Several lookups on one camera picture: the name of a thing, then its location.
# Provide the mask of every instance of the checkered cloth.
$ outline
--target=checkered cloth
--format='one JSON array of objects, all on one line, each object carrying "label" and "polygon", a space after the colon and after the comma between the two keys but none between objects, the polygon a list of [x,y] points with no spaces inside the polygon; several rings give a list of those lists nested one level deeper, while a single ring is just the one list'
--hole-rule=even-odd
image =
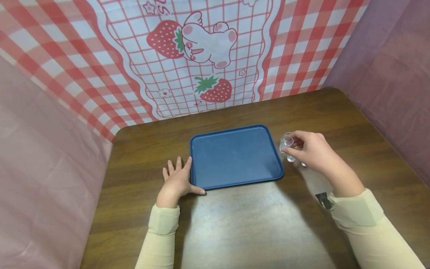
[{"label": "checkered cloth", "polygon": [[[369,0],[0,1],[0,55],[100,136],[125,126],[317,90]],[[237,33],[230,64],[169,59],[148,45],[162,22],[193,12]],[[225,102],[195,77],[231,84]]]}]

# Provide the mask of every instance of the strawberry print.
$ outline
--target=strawberry print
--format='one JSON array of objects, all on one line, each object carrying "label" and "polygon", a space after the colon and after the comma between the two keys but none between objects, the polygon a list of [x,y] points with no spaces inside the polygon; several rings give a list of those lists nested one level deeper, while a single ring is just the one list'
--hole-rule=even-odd
[{"label": "strawberry print", "polygon": [[148,45],[168,59],[178,59],[184,55],[182,28],[178,22],[160,22],[146,37]]},{"label": "strawberry print", "polygon": [[195,77],[198,81],[196,93],[200,94],[203,101],[209,103],[223,103],[231,97],[231,84],[226,79],[211,76],[202,79]]}]

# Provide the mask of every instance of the table surface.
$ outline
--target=table surface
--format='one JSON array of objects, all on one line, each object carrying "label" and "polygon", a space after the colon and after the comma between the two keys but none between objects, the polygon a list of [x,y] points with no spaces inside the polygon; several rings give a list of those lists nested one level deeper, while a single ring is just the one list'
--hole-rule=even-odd
[{"label": "table surface", "polygon": [[[286,131],[323,133],[430,266],[429,189],[341,91],[323,89],[120,130],[81,268],[134,268],[167,160],[186,158],[196,134],[253,124],[275,143]],[[300,173],[283,165],[277,181],[182,198],[175,268],[358,268]]]}]

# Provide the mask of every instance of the sleeve cuff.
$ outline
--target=sleeve cuff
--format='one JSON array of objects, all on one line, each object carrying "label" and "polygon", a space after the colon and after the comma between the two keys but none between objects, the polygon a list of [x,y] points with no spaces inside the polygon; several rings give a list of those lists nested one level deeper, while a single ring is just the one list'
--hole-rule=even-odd
[{"label": "sleeve cuff", "polygon": [[333,203],[331,213],[338,226],[375,226],[384,217],[384,211],[368,189],[355,197],[339,198],[330,193],[328,198]]},{"label": "sleeve cuff", "polygon": [[148,231],[157,235],[168,235],[178,228],[180,209],[159,208],[154,205],[149,217]]}]

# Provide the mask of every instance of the plastic tray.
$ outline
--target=plastic tray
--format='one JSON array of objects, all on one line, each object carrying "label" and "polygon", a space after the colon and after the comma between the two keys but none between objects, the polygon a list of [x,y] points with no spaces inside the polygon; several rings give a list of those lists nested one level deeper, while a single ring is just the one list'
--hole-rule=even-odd
[{"label": "plastic tray", "polygon": [[269,130],[252,125],[194,136],[191,184],[217,189],[279,179],[284,167]]}]

